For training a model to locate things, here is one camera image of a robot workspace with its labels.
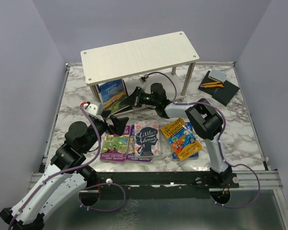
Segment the small black mat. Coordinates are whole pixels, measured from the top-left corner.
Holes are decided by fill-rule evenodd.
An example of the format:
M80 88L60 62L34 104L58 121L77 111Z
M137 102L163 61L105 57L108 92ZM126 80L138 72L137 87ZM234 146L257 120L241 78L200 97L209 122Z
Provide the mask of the small black mat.
M227 106L227 104L231 101L231 99L236 95L236 93L239 91L239 88L219 88L215 91L215 93L212 95L212 98L214 98L216 101L221 103L224 106Z

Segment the grey white box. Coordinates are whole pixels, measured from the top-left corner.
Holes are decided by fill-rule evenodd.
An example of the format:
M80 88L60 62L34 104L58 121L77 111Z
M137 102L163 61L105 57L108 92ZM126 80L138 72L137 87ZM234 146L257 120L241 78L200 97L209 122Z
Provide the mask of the grey white box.
M222 83L224 83L227 79L227 74L216 70L216 69L212 69L209 74L208 74L208 78L214 81L220 81Z

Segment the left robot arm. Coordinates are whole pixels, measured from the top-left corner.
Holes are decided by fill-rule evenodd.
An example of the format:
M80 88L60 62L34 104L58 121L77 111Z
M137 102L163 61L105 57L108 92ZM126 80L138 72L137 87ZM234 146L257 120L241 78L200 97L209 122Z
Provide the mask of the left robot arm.
M98 183L97 172L85 164L85 154L101 136L123 134L128 117L110 116L109 125L104 120L89 117L90 125L76 121L69 126L64 143L57 149L43 175L15 206L0 212L10 230L41 230L46 220L74 194Z

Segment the Animal Farm book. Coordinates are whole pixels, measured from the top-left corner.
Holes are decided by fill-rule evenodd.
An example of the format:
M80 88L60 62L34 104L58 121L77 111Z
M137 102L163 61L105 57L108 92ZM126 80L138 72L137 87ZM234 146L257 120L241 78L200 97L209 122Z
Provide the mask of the Animal Farm book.
M129 96L123 79L100 84L98 89L105 110L114 114L128 107L122 103Z

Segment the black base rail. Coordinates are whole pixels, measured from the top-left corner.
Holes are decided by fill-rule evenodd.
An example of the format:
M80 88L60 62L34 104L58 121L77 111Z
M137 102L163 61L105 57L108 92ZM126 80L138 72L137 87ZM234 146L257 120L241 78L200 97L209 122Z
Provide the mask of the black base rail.
M239 180L235 173L226 175L226 179L210 171L194 172L101 172L98 182L111 179L124 191L114 185L100 185L96 189L81 191L79 197L87 203L99 199L209 199L209 190L221 191L224 188L238 188Z

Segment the blue treehouse book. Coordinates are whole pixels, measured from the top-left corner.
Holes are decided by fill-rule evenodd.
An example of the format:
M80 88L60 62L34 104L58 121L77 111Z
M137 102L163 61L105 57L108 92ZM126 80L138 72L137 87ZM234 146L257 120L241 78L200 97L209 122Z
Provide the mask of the blue treehouse book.
M190 122L187 122L181 129L168 139L173 153L173 160L197 159L202 145L195 137L195 131Z

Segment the white two-tier shelf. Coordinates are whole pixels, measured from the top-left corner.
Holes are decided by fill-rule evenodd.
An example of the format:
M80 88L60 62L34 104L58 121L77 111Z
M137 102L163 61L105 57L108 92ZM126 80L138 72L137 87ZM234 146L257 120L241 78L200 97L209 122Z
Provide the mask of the white two-tier shelf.
M184 83L176 84L177 99L183 100L199 59L183 31L81 51L85 82L97 102L100 83L164 69L175 76L177 67L188 65Z

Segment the purple green treehouse book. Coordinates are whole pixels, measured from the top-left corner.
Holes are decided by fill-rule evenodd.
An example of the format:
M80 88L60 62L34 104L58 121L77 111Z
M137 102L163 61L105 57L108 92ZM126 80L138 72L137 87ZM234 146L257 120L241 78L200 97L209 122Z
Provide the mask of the purple green treehouse book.
M106 134L100 153L101 161L125 162L131 126L126 126L121 136L117 134Z

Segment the purple 52-Storey Treehouse book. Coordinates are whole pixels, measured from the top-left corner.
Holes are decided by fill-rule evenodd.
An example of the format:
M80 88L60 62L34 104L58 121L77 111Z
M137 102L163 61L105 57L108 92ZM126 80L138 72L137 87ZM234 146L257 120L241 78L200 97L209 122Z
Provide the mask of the purple 52-Storey Treehouse book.
M137 158L135 156L134 140L135 140L134 125L132 125L131 126L131 133L130 133L130 138L129 138L129 145L128 145L128 150L127 150L126 160L127 161L135 161L135 162L151 162L152 158Z

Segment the Little Women book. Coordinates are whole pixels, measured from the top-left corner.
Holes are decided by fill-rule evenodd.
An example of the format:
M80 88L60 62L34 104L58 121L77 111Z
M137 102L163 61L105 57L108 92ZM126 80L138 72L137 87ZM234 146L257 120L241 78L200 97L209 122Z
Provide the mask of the Little Women book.
M138 158L159 157L161 153L159 125L156 120L134 123L134 154Z

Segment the yellow 130-Storey Treehouse book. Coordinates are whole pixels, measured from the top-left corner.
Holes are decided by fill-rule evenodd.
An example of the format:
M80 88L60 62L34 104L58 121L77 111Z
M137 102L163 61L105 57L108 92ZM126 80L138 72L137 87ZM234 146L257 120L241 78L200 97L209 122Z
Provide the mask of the yellow 130-Storey Treehouse book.
M184 161L199 157L202 145L197 140L190 122L185 122L182 118L179 118L160 130L171 146L174 160Z

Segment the large black mat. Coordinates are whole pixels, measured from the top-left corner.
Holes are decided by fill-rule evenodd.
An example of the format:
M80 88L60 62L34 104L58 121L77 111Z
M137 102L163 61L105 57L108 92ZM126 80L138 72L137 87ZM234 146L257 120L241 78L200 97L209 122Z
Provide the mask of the large black mat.
M232 98L238 91L239 87L226 80L224 83L210 79L208 71L200 83L198 90L203 91L215 98L230 97Z

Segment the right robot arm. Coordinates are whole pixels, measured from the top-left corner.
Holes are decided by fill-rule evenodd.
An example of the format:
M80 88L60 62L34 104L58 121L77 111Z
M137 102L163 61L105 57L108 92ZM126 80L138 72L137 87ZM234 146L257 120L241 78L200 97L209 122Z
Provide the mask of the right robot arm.
M228 182L232 168L226 161L221 140L226 121L221 112L205 98L193 103L171 101L167 98L163 85L154 83L150 93L145 93L141 87L136 87L122 104L132 107L153 106L156 113L165 119L187 118L197 136L205 142L211 163L212 184L215 187L222 187Z

